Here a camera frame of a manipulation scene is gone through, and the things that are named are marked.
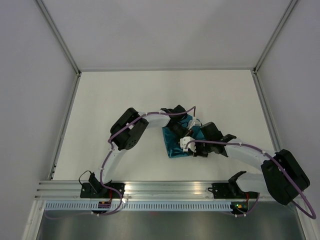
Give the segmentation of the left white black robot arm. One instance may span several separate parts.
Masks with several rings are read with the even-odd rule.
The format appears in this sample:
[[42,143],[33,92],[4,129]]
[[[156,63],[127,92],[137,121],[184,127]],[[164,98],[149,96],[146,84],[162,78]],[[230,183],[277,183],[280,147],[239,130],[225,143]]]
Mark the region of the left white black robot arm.
[[134,108],[128,108],[110,129],[110,137],[107,143],[110,150],[103,160],[101,167],[90,173],[88,179],[91,191],[98,198],[108,195],[112,174],[122,157],[137,145],[142,135],[150,128],[171,128],[177,133],[187,133],[188,129],[181,122],[189,117],[196,116],[196,107],[186,110],[181,105],[175,108],[161,108],[158,111],[138,112]]

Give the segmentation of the teal cloth napkin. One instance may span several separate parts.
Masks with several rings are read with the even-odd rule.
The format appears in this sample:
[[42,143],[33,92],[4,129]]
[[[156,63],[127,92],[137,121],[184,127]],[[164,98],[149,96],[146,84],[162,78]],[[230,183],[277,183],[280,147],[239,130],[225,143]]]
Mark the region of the teal cloth napkin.
[[[173,123],[180,123],[183,127],[188,128],[188,123],[191,119],[192,116],[189,114],[173,117],[169,121],[168,125],[162,128],[164,144],[169,158],[182,158],[193,154],[191,151],[183,152],[183,150],[180,148],[180,139],[177,139],[177,137],[169,130],[169,125]],[[205,137],[200,130],[200,126],[194,126],[191,128],[190,137],[195,140],[205,140]]]

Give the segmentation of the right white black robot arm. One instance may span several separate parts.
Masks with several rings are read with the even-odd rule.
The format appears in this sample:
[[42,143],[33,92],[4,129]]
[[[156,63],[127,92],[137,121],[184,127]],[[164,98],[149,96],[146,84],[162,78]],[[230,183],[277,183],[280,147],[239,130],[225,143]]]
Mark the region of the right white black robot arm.
[[202,125],[200,132],[203,138],[187,141],[185,150],[203,157],[215,153],[237,159],[259,171],[250,173],[241,170],[230,177],[227,190],[234,198],[240,198],[245,193],[263,194],[287,205],[311,184],[289,150],[262,150],[232,134],[223,135],[213,122]]

